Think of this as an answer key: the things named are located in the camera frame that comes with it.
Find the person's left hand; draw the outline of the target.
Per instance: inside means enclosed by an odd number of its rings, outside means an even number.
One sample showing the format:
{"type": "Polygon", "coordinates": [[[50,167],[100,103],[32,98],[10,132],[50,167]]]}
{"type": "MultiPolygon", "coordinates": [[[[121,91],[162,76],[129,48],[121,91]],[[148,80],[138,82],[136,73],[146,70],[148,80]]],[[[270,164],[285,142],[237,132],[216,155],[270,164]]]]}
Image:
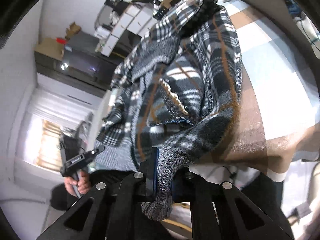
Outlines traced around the person's left hand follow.
{"type": "Polygon", "coordinates": [[[89,181],[89,173],[81,170],[78,174],[79,180],[72,177],[65,177],[64,184],[67,192],[76,197],[74,187],[77,188],[80,194],[86,194],[91,189],[91,182],[89,181]]]}

